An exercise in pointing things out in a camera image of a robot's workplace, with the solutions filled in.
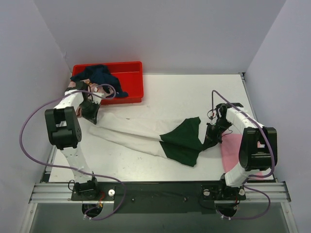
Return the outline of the white and green t-shirt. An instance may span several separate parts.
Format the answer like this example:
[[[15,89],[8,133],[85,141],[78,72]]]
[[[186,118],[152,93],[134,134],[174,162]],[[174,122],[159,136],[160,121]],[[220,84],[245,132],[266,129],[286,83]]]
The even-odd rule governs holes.
[[[147,119],[106,113],[89,132],[131,150],[194,167],[203,150],[199,137],[203,128],[199,117]]]

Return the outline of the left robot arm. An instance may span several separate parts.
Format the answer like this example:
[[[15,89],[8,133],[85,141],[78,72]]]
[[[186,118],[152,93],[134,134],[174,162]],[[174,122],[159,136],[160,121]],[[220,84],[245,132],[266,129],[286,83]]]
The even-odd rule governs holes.
[[[100,194],[100,188],[93,172],[86,163],[80,147],[82,130],[78,121],[77,111],[93,124],[97,123],[100,107],[99,97],[88,97],[90,87],[83,81],[65,91],[67,97],[58,105],[45,111],[45,121],[48,138],[52,145],[67,159],[74,170],[74,190],[78,195],[84,195],[89,200],[95,200]]]

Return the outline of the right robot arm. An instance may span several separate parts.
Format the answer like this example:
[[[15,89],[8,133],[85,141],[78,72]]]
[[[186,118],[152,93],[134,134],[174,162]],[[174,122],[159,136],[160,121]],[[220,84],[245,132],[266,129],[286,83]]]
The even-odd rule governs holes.
[[[277,164],[277,132],[254,120],[240,103],[220,103],[212,110],[207,123],[203,150],[223,142],[223,133],[234,126],[242,135],[239,146],[239,161],[224,174],[225,182],[217,186],[217,194],[227,199],[234,194],[235,187],[241,187],[248,178],[260,177],[257,173],[272,169]]]

